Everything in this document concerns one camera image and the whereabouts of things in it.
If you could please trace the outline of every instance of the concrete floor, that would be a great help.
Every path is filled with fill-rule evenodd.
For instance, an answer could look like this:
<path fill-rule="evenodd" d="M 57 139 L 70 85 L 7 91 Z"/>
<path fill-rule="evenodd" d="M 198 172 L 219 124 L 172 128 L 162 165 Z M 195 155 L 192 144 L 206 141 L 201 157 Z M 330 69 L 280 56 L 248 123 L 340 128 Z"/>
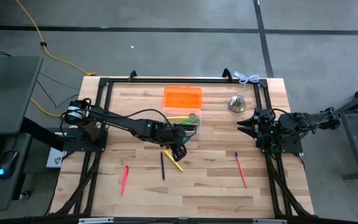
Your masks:
<path fill-rule="evenodd" d="M 195 27 L 257 29 L 253 0 L 22 0 L 39 25 L 98 27 Z M 266 29 L 358 30 L 358 0 L 260 0 Z M 0 24 L 30 21 L 14 1 L 0 0 Z M 100 75 L 218 77 L 224 68 L 266 77 L 259 34 L 155 32 L 42 32 L 48 49 Z M 0 50 L 12 55 L 44 57 L 42 72 L 79 88 L 83 75 L 48 58 L 32 31 L 1 31 Z M 274 77 L 285 79 L 292 111 L 310 113 L 340 107 L 358 90 L 358 35 L 267 35 Z M 40 76 L 56 102 L 78 90 Z M 37 86 L 33 98 L 61 113 Z M 30 104 L 27 116 L 45 127 L 57 127 Z M 344 183 L 355 172 L 344 130 L 319 131 L 303 140 L 306 176 L 314 210 L 324 218 L 358 221 L 358 181 Z M 43 215 L 52 197 L 56 172 L 34 174 L 34 195 L 17 202 L 0 218 Z"/>

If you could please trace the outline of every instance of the orange container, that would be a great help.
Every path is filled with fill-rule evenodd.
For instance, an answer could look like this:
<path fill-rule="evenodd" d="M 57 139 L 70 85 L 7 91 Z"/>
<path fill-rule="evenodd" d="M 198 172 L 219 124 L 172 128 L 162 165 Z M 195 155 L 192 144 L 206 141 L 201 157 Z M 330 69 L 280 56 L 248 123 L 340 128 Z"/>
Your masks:
<path fill-rule="evenodd" d="M 167 86 L 164 89 L 163 107 L 194 108 L 203 106 L 201 88 L 191 86 Z"/>

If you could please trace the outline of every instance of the wooden tabletop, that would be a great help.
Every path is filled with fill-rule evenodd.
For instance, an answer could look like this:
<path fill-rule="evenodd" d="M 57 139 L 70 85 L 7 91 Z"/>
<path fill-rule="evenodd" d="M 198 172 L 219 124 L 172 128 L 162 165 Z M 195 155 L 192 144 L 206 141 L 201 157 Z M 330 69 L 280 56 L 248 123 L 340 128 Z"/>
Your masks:
<path fill-rule="evenodd" d="M 95 100 L 99 78 L 84 77 L 79 99 Z M 289 111 L 283 79 L 270 78 L 267 81 L 273 108 Z M 163 90 L 167 85 L 180 84 L 115 83 L 109 110 L 122 115 L 147 108 L 161 110 Z M 203 90 L 202 132 L 186 144 L 188 153 L 179 162 L 183 172 L 164 156 L 163 181 L 160 166 L 163 149 L 142 142 L 123 130 L 110 128 L 106 150 L 101 157 L 92 216 L 273 217 L 265 158 L 255 147 L 255 140 L 236 129 L 237 121 L 247 119 L 254 113 L 253 87 L 247 86 L 244 93 L 246 110 L 233 113 L 227 103 L 230 97 L 242 91 L 242 85 L 183 85 L 198 86 Z M 138 114 L 133 118 L 162 120 L 155 112 Z M 247 189 L 242 183 L 235 152 L 239 153 Z M 83 157 L 83 152 L 75 152 L 64 160 L 51 212 L 61 208 L 76 189 Z M 301 161 L 292 154 L 284 154 L 283 163 L 289 189 L 304 208 L 313 213 Z M 121 195 L 125 166 L 129 166 L 129 175 L 125 194 Z M 87 192 L 88 189 L 85 189 L 81 210 L 85 207 Z M 278 196 L 280 208 L 284 211 L 280 190 Z"/>

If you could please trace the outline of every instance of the pen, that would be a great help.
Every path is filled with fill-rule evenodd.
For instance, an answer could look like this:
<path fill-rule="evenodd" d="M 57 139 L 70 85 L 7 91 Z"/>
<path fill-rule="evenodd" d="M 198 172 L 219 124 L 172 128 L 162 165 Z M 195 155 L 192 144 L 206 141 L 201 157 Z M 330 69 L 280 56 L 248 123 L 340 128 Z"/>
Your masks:
<path fill-rule="evenodd" d="M 162 180 L 165 180 L 164 159 L 162 157 L 162 152 L 160 152 L 160 157 L 161 157 Z"/>
<path fill-rule="evenodd" d="M 239 154 L 236 152 L 234 155 L 236 156 L 237 163 L 239 164 L 239 168 L 240 168 L 240 172 L 241 172 L 242 181 L 244 183 L 244 187 L 247 188 L 246 178 L 244 177 L 244 173 L 242 172 L 242 167 L 241 167 L 240 160 L 239 160 Z"/>
<path fill-rule="evenodd" d="M 129 172 L 129 167 L 125 166 L 124 180 L 122 181 L 122 187 L 121 187 L 121 195 L 124 195 L 125 183 L 127 182 L 128 172 Z"/>
<path fill-rule="evenodd" d="M 168 150 L 164 150 L 164 153 L 168 156 L 168 158 L 180 169 L 180 171 L 183 171 L 183 169 L 179 166 L 177 162 L 173 159 L 172 155 L 168 152 Z"/>

